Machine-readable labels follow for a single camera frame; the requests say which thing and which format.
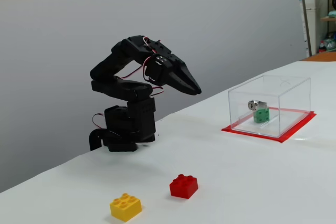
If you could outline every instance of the green cube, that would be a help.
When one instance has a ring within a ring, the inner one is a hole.
[[[269,121],[269,108],[259,109],[253,113],[253,119],[256,123],[265,123]]]

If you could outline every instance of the clear acrylic box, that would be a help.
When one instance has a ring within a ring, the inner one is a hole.
[[[279,138],[310,114],[310,78],[264,75],[229,90],[228,96],[234,131]],[[263,109],[251,110],[249,101]]]

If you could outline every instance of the white tablecloth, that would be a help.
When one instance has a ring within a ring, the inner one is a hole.
[[[1,193],[0,223],[122,223],[109,203],[129,193],[143,205],[129,223],[335,224],[336,63],[296,62],[269,73],[312,81],[317,116],[283,144],[222,132],[223,91],[158,121],[156,141],[134,153],[100,148]],[[198,179],[189,200],[170,196],[178,174]]]

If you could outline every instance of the robotic arm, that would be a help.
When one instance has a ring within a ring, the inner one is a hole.
[[[111,55],[90,72],[93,91],[128,101],[128,107],[114,106],[105,110],[107,129],[94,130],[90,134],[90,148],[104,145],[115,151],[135,151],[135,143],[155,140],[154,98],[150,84],[121,79],[117,74],[132,60],[146,67],[144,75],[148,82],[163,86],[167,84],[183,93],[201,93],[197,82],[186,64],[172,54],[160,41],[144,36],[133,36],[117,43]]]

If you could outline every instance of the lego stud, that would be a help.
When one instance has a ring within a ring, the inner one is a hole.
[[[128,198],[128,194],[123,194],[122,196],[121,196],[121,199],[127,199]]]
[[[134,201],[135,201],[135,197],[131,196],[128,202],[131,203],[131,202],[134,202]]]
[[[117,204],[119,204],[120,203],[120,199],[115,199],[114,201],[113,201],[113,204],[114,205],[117,205]]]
[[[127,206],[126,202],[122,202],[121,205],[120,205],[121,208],[125,208],[126,206]]]

